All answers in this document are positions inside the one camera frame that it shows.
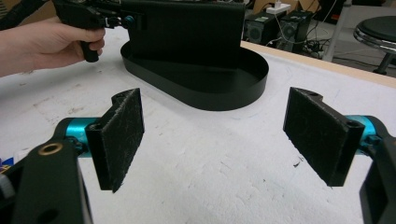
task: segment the white tabletop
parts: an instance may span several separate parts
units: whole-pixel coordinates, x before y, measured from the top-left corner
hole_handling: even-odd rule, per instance
[[[262,47],[270,66],[262,97],[203,111],[127,72],[120,48],[128,40],[121,28],[106,30],[98,63],[0,78],[0,158],[46,142],[63,118],[101,117],[111,96],[140,88],[146,132],[120,190],[99,190],[92,160],[79,159],[95,223],[363,222],[359,190],[371,160],[355,156],[345,185],[327,187],[282,130],[289,89],[315,91],[344,115],[375,116],[395,136],[393,79],[382,85],[366,80],[375,74]]]

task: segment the black oval tray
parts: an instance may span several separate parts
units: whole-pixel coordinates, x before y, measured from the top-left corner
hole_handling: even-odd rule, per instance
[[[131,74],[203,110],[232,110],[253,103],[264,92],[268,74],[267,61],[244,48],[236,69],[134,58],[129,42],[122,46],[121,55]]]

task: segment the black plastic part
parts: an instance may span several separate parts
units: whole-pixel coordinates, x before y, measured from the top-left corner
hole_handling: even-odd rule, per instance
[[[67,127],[69,126],[70,122],[74,118],[66,118],[59,121],[58,125],[56,125],[55,131],[53,132],[53,136],[50,140],[58,140],[58,139],[65,139]]]
[[[96,63],[99,60],[98,52],[90,49],[90,43],[80,41],[84,59],[87,63]]]
[[[186,105],[211,111],[232,110],[253,103],[264,92],[268,63],[251,50],[240,48],[238,68],[222,69],[137,59],[129,43],[121,48],[126,69]]]
[[[144,133],[140,90],[111,98],[113,106],[85,128],[101,189],[117,191]]]
[[[361,186],[361,210],[365,224],[394,223],[396,220],[396,138],[375,117],[366,116],[382,141]]]
[[[92,223],[74,146],[48,141],[25,158],[11,223]]]
[[[243,3],[123,0],[121,8],[122,17],[135,18],[128,28],[134,57],[237,68]]]
[[[93,7],[87,7],[67,0],[53,0],[52,2],[55,6],[56,15],[64,24],[81,29],[98,29],[104,27],[104,25],[99,22],[99,20],[102,19],[100,13]],[[97,51],[90,50],[90,43],[80,41],[80,44],[82,52],[84,53],[84,59],[88,63],[94,63],[99,60]]]
[[[315,92],[290,88],[284,131],[328,186],[344,185],[364,125],[339,114]]]
[[[20,187],[21,176],[23,172],[25,159],[19,161],[15,165],[7,169],[3,175],[6,175],[8,180],[12,183],[12,187],[15,191],[18,191]],[[16,196],[0,199],[0,223],[10,223],[12,219],[12,211],[15,207]]]

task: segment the electronic equipment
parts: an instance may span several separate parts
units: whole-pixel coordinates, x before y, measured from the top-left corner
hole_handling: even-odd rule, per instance
[[[313,13],[310,11],[295,10],[280,20],[280,39],[276,48],[285,51],[300,53],[303,50],[306,32]]]
[[[286,11],[277,15],[260,12],[248,16],[245,18],[244,40],[254,44],[275,47],[275,44],[271,44],[270,41],[276,40],[276,35],[279,32],[279,20],[285,15]]]

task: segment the stool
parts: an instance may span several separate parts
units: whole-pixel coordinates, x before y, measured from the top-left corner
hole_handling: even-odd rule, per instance
[[[396,16],[375,17],[361,21],[353,36],[361,43],[386,52],[381,64],[373,72],[385,75],[396,54]]]

